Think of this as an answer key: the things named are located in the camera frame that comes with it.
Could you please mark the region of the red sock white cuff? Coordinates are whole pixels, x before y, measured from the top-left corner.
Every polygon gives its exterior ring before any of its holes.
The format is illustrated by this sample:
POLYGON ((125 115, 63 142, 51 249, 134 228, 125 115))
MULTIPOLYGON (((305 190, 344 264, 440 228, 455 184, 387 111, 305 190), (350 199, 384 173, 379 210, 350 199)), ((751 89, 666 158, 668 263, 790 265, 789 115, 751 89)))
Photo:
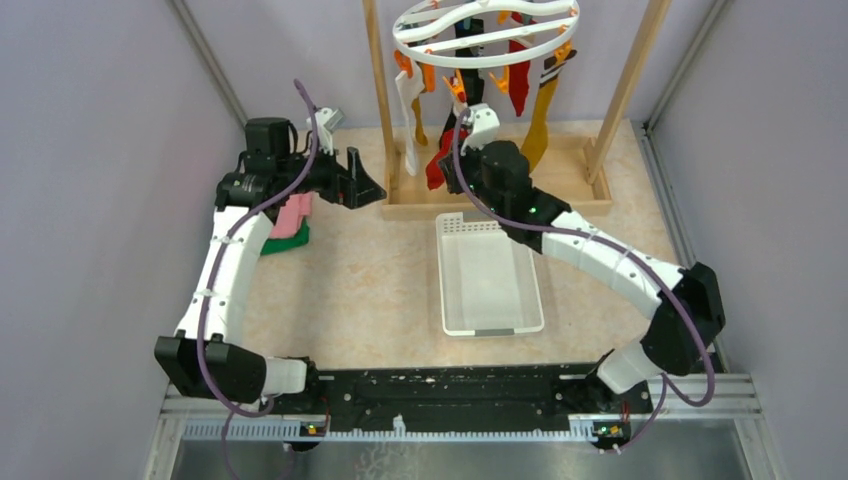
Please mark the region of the red sock white cuff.
POLYGON ((466 102, 460 103, 458 100, 455 100, 452 104, 451 112, 439 137, 438 150, 425 168, 426 184, 430 191, 440 188, 445 183, 445 174, 440 163, 445 158, 447 158, 448 162, 452 161, 453 134, 457 125, 457 117, 467 107, 468 104, 466 102))

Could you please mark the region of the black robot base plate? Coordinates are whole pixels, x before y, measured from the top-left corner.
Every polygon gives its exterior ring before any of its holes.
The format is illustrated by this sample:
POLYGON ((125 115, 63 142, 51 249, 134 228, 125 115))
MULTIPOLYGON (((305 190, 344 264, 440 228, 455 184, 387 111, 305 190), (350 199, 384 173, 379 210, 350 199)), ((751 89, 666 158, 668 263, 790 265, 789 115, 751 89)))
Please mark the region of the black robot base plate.
POLYGON ((410 433, 565 432, 580 414, 632 419, 653 409, 648 385, 623 394, 586 377, 590 364, 324 370, 272 412, 315 415, 332 433, 388 432, 400 418, 410 433))

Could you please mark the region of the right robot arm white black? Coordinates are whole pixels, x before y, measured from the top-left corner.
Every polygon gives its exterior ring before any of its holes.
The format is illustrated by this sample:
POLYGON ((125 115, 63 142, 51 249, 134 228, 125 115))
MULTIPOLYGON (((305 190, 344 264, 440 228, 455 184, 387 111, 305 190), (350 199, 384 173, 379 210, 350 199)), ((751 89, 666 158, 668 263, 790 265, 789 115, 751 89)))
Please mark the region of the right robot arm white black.
POLYGON ((700 262, 677 266, 606 234, 566 201, 534 186, 529 162, 513 142, 494 141, 462 155, 447 152, 428 171, 449 193, 480 204, 512 241, 594 277, 648 319, 642 337, 596 364, 586 385, 594 409, 614 411, 628 390, 662 374, 690 374, 725 327, 713 269, 700 262))

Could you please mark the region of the white round clip hanger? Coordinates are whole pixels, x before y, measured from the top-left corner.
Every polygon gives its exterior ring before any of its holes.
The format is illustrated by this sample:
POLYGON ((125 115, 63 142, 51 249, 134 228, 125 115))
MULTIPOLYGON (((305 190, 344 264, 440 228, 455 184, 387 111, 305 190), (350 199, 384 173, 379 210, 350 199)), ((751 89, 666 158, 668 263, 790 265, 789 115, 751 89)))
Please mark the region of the white round clip hanger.
POLYGON ((561 52, 581 13, 577 1, 421 1, 393 21, 392 37, 415 62, 491 69, 561 52))

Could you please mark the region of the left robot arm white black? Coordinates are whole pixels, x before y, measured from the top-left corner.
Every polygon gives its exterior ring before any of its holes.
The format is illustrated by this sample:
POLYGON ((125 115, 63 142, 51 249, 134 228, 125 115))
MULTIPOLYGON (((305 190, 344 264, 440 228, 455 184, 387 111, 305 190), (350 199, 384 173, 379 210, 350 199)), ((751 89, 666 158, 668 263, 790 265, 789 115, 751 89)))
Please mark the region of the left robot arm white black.
POLYGON ((307 151, 297 149, 294 125, 261 117, 244 128, 239 167, 216 187, 213 232, 204 267, 174 334, 157 339, 154 356, 185 397, 253 403, 282 395, 297 413, 319 404, 315 367, 306 358, 263 357, 240 347, 250 284, 261 252, 285 203, 315 192, 349 210, 379 202, 385 190, 365 171, 350 147, 340 164, 333 110, 309 121, 307 151))

